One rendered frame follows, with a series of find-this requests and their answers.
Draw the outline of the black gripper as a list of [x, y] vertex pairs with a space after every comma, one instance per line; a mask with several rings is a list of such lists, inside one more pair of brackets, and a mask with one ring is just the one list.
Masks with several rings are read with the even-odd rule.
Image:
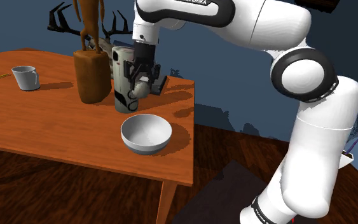
[[123, 61], [124, 77], [130, 83], [130, 89], [135, 88], [135, 79], [140, 72], [147, 72], [149, 86], [152, 87], [154, 82], [159, 78], [159, 64], [155, 64], [155, 45], [145, 43], [134, 43], [134, 61]]

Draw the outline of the grey round object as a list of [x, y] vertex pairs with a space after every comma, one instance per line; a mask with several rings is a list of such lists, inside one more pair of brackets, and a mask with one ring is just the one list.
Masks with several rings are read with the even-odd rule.
[[150, 86], [147, 81], [135, 82], [134, 89], [129, 92], [132, 99], [146, 98], [150, 93]]

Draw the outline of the black flat device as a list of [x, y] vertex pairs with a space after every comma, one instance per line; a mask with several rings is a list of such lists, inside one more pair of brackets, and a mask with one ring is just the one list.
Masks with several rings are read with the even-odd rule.
[[155, 80], [151, 86], [150, 94], [160, 95], [164, 88], [166, 80], [167, 76], [160, 76], [157, 80]]

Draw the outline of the grey cylinder vase black pattern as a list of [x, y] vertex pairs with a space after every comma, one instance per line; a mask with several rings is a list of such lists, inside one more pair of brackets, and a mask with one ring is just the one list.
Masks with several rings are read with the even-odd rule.
[[124, 76], [124, 61], [132, 61], [134, 49], [127, 46], [112, 48], [115, 109], [120, 113], [137, 111], [138, 100], [131, 94], [130, 81]]

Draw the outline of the brown sculpture on block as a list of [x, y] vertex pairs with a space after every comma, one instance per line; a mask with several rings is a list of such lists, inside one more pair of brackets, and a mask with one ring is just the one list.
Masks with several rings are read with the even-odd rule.
[[73, 0], [83, 22], [81, 49], [73, 53], [79, 97], [86, 104], [103, 101], [111, 92], [109, 57], [99, 46], [99, 22], [104, 20], [104, 0]]

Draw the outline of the white bowl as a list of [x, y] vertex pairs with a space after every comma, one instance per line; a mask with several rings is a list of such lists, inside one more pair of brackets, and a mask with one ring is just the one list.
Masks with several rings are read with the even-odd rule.
[[171, 124], [152, 114], [139, 114], [127, 118], [121, 125], [121, 138], [125, 146], [139, 155], [158, 153], [169, 143]]

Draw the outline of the deer skull with black antlers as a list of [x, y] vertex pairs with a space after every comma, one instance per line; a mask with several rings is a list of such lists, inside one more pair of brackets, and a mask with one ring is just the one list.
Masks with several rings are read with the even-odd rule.
[[[64, 2], [60, 3], [58, 6], [54, 7], [52, 10], [50, 10], [49, 24], [48, 24], [47, 29], [49, 31], [66, 32], [66, 33], [70, 33], [70, 34], [79, 36], [80, 32], [69, 27], [69, 25], [65, 19], [65, 16], [62, 12], [64, 9], [70, 7], [71, 4], [68, 4], [65, 6], [63, 6], [63, 4], [64, 4]], [[110, 42], [111, 36], [113, 36], [115, 34], [132, 34], [133, 33], [132, 31], [129, 30], [127, 19], [123, 16], [123, 14], [119, 10], [117, 12], [120, 15], [120, 17], [123, 19], [123, 29], [122, 30], [118, 30], [116, 27], [117, 19], [116, 19], [116, 14], [114, 11], [113, 11], [113, 23], [112, 23], [111, 30], [107, 31], [104, 27], [104, 24], [102, 24], [102, 32], [104, 33], [105, 38], [99, 38], [99, 45], [100, 45], [100, 49], [106, 53], [111, 53], [111, 49], [114, 46]]]

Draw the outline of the wooden table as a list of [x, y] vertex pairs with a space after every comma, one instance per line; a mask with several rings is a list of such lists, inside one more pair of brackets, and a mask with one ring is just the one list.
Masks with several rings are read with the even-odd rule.
[[[20, 90], [11, 69], [33, 66], [40, 88]], [[0, 53], [0, 150], [82, 165], [162, 182], [156, 224], [167, 219], [176, 186], [193, 184], [194, 91], [191, 80], [168, 77], [160, 95], [139, 103], [139, 113], [158, 115], [172, 126], [168, 145], [156, 155], [131, 152], [120, 128], [126, 114], [114, 95], [101, 104], [80, 101], [74, 60], [37, 50]]]

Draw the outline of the grey mug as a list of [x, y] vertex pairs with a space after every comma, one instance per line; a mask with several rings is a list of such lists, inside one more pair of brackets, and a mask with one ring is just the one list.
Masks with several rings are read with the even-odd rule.
[[20, 90], [33, 91], [40, 88], [39, 75], [33, 66], [17, 66], [11, 69]]

